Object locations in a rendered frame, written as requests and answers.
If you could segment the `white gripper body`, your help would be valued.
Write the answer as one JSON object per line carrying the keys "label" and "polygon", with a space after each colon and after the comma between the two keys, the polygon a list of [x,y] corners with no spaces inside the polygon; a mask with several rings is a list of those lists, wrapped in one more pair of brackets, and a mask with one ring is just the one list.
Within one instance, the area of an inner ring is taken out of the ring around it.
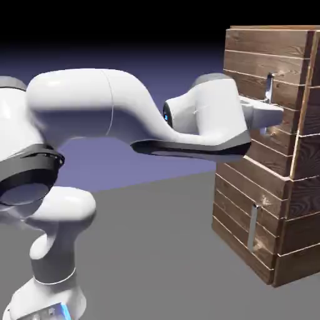
{"label": "white gripper body", "polygon": [[238,128],[242,131],[268,128],[283,121],[282,107],[245,96],[239,96],[239,103],[242,107],[242,116]]}

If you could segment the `curved silver handle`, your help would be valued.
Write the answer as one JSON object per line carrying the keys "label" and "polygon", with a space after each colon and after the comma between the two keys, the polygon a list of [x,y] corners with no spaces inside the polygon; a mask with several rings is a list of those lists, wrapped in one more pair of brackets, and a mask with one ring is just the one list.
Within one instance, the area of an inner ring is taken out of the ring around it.
{"label": "curved silver handle", "polygon": [[[271,99],[272,99],[272,95],[273,95],[273,79],[275,77],[275,73],[273,72],[269,72],[267,75],[267,79],[266,79],[266,89],[265,89],[265,95],[264,95],[264,107],[266,107],[267,104],[271,103]],[[264,108],[264,115],[267,112],[268,113],[268,108]],[[260,129],[260,133],[261,135],[264,136],[269,136],[269,133],[267,132],[267,127],[263,127],[262,129]]]}

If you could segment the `wooden plank door with knot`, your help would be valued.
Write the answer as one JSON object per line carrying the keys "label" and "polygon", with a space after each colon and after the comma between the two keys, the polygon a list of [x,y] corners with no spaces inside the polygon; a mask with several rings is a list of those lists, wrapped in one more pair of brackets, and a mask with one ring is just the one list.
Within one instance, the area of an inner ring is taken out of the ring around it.
{"label": "wooden plank door with knot", "polygon": [[248,156],[293,180],[320,175],[320,26],[233,26],[223,71],[257,100],[275,73],[271,104],[283,108],[282,123],[269,136],[253,130]]}

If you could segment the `brown wooden cabinet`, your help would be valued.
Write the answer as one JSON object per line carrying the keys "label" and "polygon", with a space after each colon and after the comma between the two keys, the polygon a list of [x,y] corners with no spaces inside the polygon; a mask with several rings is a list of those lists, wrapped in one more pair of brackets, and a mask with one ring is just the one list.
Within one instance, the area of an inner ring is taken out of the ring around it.
{"label": "brown wooden cabinet", "polygon": [[268,285],[320,273],[320,26],[231,26],[223,71],[284,115],[217,166],[212,228]]}

